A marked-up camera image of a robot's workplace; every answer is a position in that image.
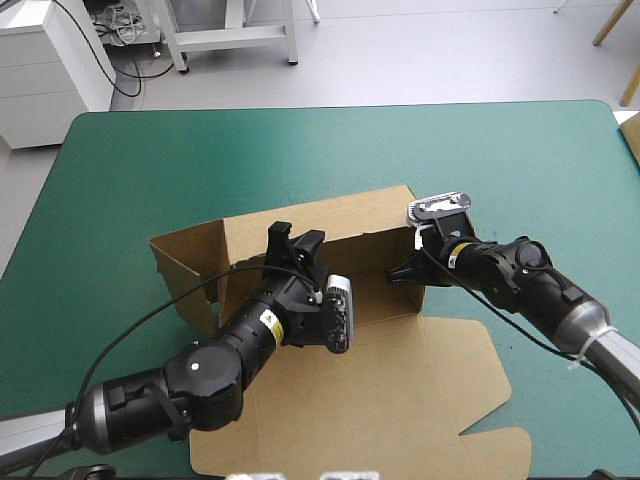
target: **green tabletop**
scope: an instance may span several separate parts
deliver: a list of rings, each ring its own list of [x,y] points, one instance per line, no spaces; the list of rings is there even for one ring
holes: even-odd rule
[[[167,299],[150,237],[400,183],[419,196],[468,192],[479,236],[542,241],[640,340],[640,178],[603,103],[85,114],[0,282],[0,413],[71,400],[99,350]],[[599,379],[568,371],[461,290],[430,289],[425,312],[484,321],[511,380],[512,399],[473,431],[527,429],[534,475],[640,472],[640,439]],[[167,311],[96,379],[161,365],[194,337]],[[43,472],[97,462],[192,475],[188,445],[164,437],[109,457],[76,452]]]

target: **gray floor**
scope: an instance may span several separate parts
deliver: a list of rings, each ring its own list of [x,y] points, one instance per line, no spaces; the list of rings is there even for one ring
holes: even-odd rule
[[[176,2],[184,29],[217,25],[221,2]],[[640,61],[640,7],[632,7],[605,44],[591,40],[615,1],[319,0],[320,25],[304,0],[295,10],[300,64],[282,47],[193,54],[191,73],[171,71],[114,110],[313,107],[554,99],[618,100]],[[281,15],[261,0],[254,19]],[[137,51],[147,73],[168,64]],[[115,61],[126,62],[117,53]],[[122,88],[135,83],[122,81]],[[640,95],[629,109],[640,109]],[[33,207],[57,147],[10,152],[0,142],[0,275]]]

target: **cardboard box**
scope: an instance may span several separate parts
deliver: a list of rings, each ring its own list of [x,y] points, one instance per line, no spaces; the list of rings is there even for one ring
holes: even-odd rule
[[[633,117],[625,120],[620,125],[620,130],[627,140],[636,162],[640,162],[640,114],[636,113]]]
[[[344,355],[278,348],[245,392],[242,418],[191,434],[198,473],[379,471],[393,479],[524,479],[531,443],[519,428],[464,435],[511,394],[488,332],[478,322],[424,318],[424,288],[392,286],[384,271],[406,259],[413,230],[406,186],[214,220],[151,240],[172,294],[236,262],[262,262],[267,228],[326,232],[318,261],[351,278],[356,338]],[[180,316],[211,334],[260,274],[243,272],[197,292]],[[220,318],[212,302],[220,302]]]

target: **white drawer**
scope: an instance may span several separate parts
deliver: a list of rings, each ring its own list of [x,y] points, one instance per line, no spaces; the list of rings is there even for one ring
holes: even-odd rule
[[[45,32],[0,35],[0,67],[59,61]]]
[[[70,90],[75,86],[60,62],[0,68],[0,98]]]
[[[11,148],[62,143],[85,111],[77,92],[0,98],[0,135]]]

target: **white cabinet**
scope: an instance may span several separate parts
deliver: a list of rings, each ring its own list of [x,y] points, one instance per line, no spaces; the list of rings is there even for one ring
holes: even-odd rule
[[[82,0],[60,2],[115,80]],[[0,13],[0,135],[11,148],[62,143],[76,116],[109,110],[112,94],[82,34],[58,5],[23,0]]]

